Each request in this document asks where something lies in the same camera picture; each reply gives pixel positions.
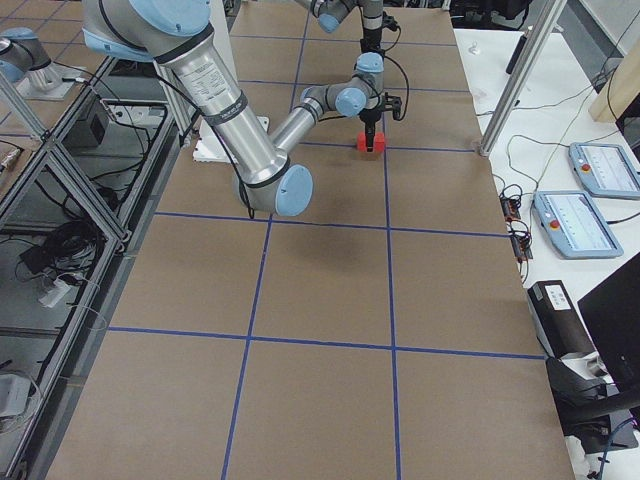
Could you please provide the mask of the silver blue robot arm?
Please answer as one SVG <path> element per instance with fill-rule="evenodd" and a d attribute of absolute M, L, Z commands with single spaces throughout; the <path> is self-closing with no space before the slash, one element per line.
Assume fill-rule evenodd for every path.
<path fill-rule="evenodd" d="M 319 122 L 377 113 L 383 100 L 384 55 L 363 52 L 351 79 L 307 88 L 268 134 L 214 46 L 208 1 L 85 1 L 86 45 L 105 55 L 156 62 L 172 71 L 203 120 L 221 140 L 236 170 L 235 189 L 249 211 L 296 216 L 310 203 L 313 179 L 290 151 Z"/>
<path fill-rule="evenodd" d="M 384 2 L 375 0 L 295 0 L 307 10 L 325 33 L 333 33 L 354 9 L 360 11 L 362 53 L 383 54 L 381 47 L 384 23 Z"/>

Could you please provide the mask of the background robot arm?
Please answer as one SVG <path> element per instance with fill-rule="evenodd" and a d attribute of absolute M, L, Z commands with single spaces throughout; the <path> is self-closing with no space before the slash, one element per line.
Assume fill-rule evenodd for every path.
<path fill-rule="evenodd" d="M 52 63 L 36 33 L 27 27 L 1 32 L 1 72 L 11 82 L 21 81 L 28 73 Z"/>

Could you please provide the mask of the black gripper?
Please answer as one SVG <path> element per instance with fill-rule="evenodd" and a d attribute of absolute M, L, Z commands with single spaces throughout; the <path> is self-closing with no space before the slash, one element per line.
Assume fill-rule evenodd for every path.
<path fill-rule="evenodd" d="M 385 50 L 381 45 L 382 29 L 364 29 L 362 38 L 360 39 L 360 48 L 362 53 L 378 53 L 384 54 Z"/>
<path fill-rule="evenodd" d="M 375 124 L 379 122 L 385 112 L 386 101 L 380 100 L 375 106 L 371 108 L 364 108 L 358 114 L 359 119 L 365 123 L 365 147 L 367 151 L 374 150 L 375 141 Z"/>

